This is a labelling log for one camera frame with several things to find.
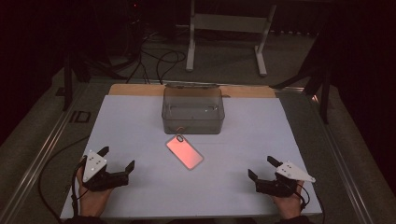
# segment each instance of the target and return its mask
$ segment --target hand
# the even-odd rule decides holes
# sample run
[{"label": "hand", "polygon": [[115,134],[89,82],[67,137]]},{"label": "hand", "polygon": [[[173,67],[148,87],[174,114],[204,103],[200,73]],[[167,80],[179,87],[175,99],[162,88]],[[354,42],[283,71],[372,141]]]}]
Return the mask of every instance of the hand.
[{"label": "hand", "polygon": [[[302,185],[304,181],[297,181],[296,192],[301,194]],[[299,217],[301,215],[301,202],[300,197],[296,194],[292,194],[289,198],[278,198],[276,196],[271,196],[272,200],[276,204],[279,214],[283,219],[290,219],[294,217]]]},{"label": "hand", "polygon": [[104,191],[90,191],[82,186],[83,167],[77,171],[77,180],[79,184],[79,215],[82,217],[99,217],[105,211],[108,197],[113,189]]}]

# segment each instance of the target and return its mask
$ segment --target black cable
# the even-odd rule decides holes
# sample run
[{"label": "black cable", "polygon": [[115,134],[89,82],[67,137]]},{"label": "black cable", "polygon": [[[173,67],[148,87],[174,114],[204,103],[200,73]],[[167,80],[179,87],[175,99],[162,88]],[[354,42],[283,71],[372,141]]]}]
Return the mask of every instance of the black cable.
[{"label": "black cable", "polygon": [[119,74],[113,72],[113,70],[111,70],[111,68],[106,67],[106,66],[102,65],[101,63],[91,59],[90,57],[88,57],[87,55],[85,55],[82,52],[78,54],[78,57],[80,57],[87,65],[90,65],[91,67],[104,72],[109,77],[112,77],[114,79],[126,79],[126,77],[120,76]]},{"label": "black cable", "polygon": [[62,223],[61,219],[59,218],[58,214],[56,214],[56,212],[55,212],[55,211],[50,207],[50,205],[47,203],[47,201],[46,201],[46,199],[44,198],[44,195],[43,195],[43,193],[42,193],[42,191],[41,191],[41,178],[42,178],[42,175],[43,175],[45,169],[47,168],[48,164],[50,163],[50,161],[53,160],[53,158],[55,158],[56,156],[58,156],[61,152],[65,151],[66,149],[68,149],[68,148],[70,148],[70,147],[73,147],[74,145],[76,145],[76,144],[78,144],[78,143],[84,141],[85,139],[87,139],[87,138],[89,138],[89,137],[90,137],[90,136],[88,135],[88,136],[83,137],[83,138],[77,140],[76,142],[74,142],[74,143],[72,143],[72,144],[66,146],[66,147],[61,148],[59,151],[57,151],[55,154],[53,154],[53,155],[46,161],[46,163],[45,163],[44,166],[43,166],[43,169],[41,170],[40,174],[38,175],[38,182],[37,182],[38,195],[40,196],[41,202],[43,202],[43,204],[47,207],[47,209],[48,209],[48,210],[51,212],[51,214],[55,217],[55,219],[58,221],[58,223]]},{"label": "black cable", "polygon": [[[172,50],[172,49],[159,49],[159,50],[168,50],[168,51],[165,52],[161,57],[157,57],[155,55],[152,55],[152,54],[150,54],[150,53],[148,53],[148,52],[146,52],[144,50],[142,50],[142,52],[147,54],[148,56],[158,60],[157,66],[156,66],[156,75],[157,75],[157,78],[159,79],[160,83],[163,84],[163,77],[165,76],[165,74],[168,73],[172,68],[174,68],[177,65],[177,63],[183,62],[186,59],[186,55],[183,52]],[[167,56],[169,54],[172,54],[172,53],[176,55],[176,57],[177,57],[176,60],[168,61],[168,60],[164,59],[165,56]],[[160,75],[160,71],[159,71],[160,63],[171,63],[172,65],[171,65],[170,68],[168,68],[165,72],[163,72]]]},{"label": "black cable", "polygon": [[125,84],[129,83],[129,81],[134,76],[134,74],[136,73],[136,71],[140,65],[142,65],[142,53],[141,52],[139,52],[138,64],[137,64],[136,68],[134,69],[134,71],[131,73],[131,75],[129,75],[128,78],[126,79]]},{"label": "black cable", "polygon": [[145,84],[150,84],[149,75],[148,75],[148,71],[146,70],[146,66],[143,63],[141,63],[141,66],[143,68],[143,76],[142,76],[142,78],[145,80]]},{"label": "black cable", "polygon": [[300,205],[301,211],[303,211],[303,209],[306,208],[306,205],[307,205],[308,203],[305,202],[305,198],[304,198],[300,193],[298,193],[297,191],[294,192],[294,194],[297,195],[297,196],[303,201],[303,202],[301,203],[301,205]]},{"label": "black cable", "polygon": [[317,198],[318,198],[318,202],[319,202],[320,208],[321,208],[321,210],[322,210],[322,224],[324,224],[324,222],[325,222],[325,220],[326,220],[326,213],[325,213],[325,211],[324,211],[324,205],[323,205],[323,202],[322,202],[322,200],[319,198],[318,195],[317,195]]},{"label": "black cable", "polygon": [[77,198],[77,200],[79,200],[80,198],[82,198],[82,196],[84,196],[89,190],[85,190],[81,195],[79,195],[79,197]]},{"label": "black cable", "polygon": [[306,189],[305,189],[302,185],[299,185],[299,184],[297,184],[297,185],[300,186],[300,187],[305,191],[306,195],[308,196],[308,202],[305,202],[305,200],[303,199],[303,204],[302,204],[302,206],[305,208],[305,207],[309,204],[309,202],[311,202],[311,197],[309,196],[308,191],[306,191]]},{"label": "black cable", "polygon": [[79,162],[78,165],[76,166],[76,168],[75,168],[75,170],[73,172],[73,176],[72,176],[72,186],[71,186],[72,195],[71,195],[71,198],[72,198],[72,207],[73,207],[74,217],[78,216],[78,199],[82,197],[82,196],[80,196],[78,198],[77,194],[76,194],[76,176],[77,176],[78,169],[80,167],[83,167],[85,165],[86,161],[87,161],[87,157],[84,156],[84,159],[81,162]]}]

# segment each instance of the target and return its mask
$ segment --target wooden edge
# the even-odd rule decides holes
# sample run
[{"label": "wooden edge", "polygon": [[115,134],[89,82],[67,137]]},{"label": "wooden edge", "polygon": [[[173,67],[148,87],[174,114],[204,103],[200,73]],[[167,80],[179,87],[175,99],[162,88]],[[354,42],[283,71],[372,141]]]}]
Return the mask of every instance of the wooden edge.
[{"label": "wooden edge", "polygon": [[[164,89],[164,85],[114,84],[108,94],[162,96]],[[226,97],[276,98],[274,90],[268,86],[220,86],[220,89]]]}]

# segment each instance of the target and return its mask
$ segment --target metal frame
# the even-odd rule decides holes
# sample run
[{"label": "metal frame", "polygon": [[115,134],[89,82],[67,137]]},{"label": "metal frame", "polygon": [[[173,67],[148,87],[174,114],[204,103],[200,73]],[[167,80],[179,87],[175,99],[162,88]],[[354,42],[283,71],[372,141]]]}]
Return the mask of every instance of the metal frame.
[{"label": "metal frame", "polygon": [[257,65],[259,66],[260,76],[266,77],[264,58],[262,49],[270,31],[271,22],[276,11],[276,5],[272,5],[266,18],[236,17],[212,14],[195,13],[195,0],[191,0],[190,17],[190,44],[187,53],[186,70],[191,72],[194,67],[195,54],[195,29],[217,30],[217,31],[236,31],[262,34],[262,40],[258,46],[254,47]]},{"label": "metal frame", "polygon": [[[303,88],[287,87],[282,90],[275,90],[275,92],[289,92],[291,94],[301,94],[303,93],[303,90],[304,90]],[[77,98],[79,98],[79,96],[82,93],[83,93],[83,89],[78,88],[78,92],[76,92]],[[307,97],[311,98],[310,104],[312,105],[312,109],[318,112],[319,109],[318,98],[315,95],[314,96],[307,95]],[[0,223],[5,223],[5,224],[12,223],[13,219],[18,214],[26,197],[28,196],[30,190],[35,184],[35,181],[38,178],[38,175],[42,170],[43,165],[50,158],[50,153],[55,148],[59,138],[61,137],[64,127],[67,124],[67,121],[70,119],[73,106],[74,103],[71,104],[70,108],[66,112],[62,113],[58,122],[52,129],[52,132],[50,133],[46,143],[41,148],[41,150],[37,154],[34,161],[31,163],[29,168],[26,170],[23,178],[21,179],[20,184],[14,191],[14,194],[12,195],[11,199],[8,201],[5,209],[0,214]],[[321,127],[323,133],[325,134],[325,138],[329,143],[331,154],[333,156],[336,168],[339,172],[339,175],[341,176],[341,179],[346,188],[346,193],[349,196],[349,199],[352,203],[352,206],[355,209],[355,212],[357,214],[360,223],[362,224],[374,223],[370,215],[370,212],[368,211],[368,208],[361,196],[361,192],[359,191],[359,188],[353,178],[353,175],[348,170],[347,163],[342,155],[342,151],[337,146],[334,140],[332,131],[330,130],[329,126],[323,122],[320,114],[319,113],[315,113],[315,114],[316,116],[314,117],[314,119],[316,119],[318,122],[322,124]]]}]

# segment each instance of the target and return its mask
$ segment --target white metal stand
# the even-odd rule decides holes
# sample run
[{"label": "white metal stand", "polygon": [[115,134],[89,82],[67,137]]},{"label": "white metal stand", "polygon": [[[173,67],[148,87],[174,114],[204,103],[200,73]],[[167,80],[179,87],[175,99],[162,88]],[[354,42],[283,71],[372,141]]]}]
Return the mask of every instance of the white metal stand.
[{"label": "white metal stand", "polygon": [[195,52],[195,29],[217,30],[217,31],[236,31],[262,34],[262,41],[259,46],[255,46],[257,65],[259,66],[260,76],[267,76],[262,49],[270,31],[272,18],[274,17],[276,5],[272,5],[266,18],[237,17],[212,14],[195,13],[195,0],[191,0],[191,19],[190,19],[190,44],[187,54],[186,70],[192,71],[194,67]]}]

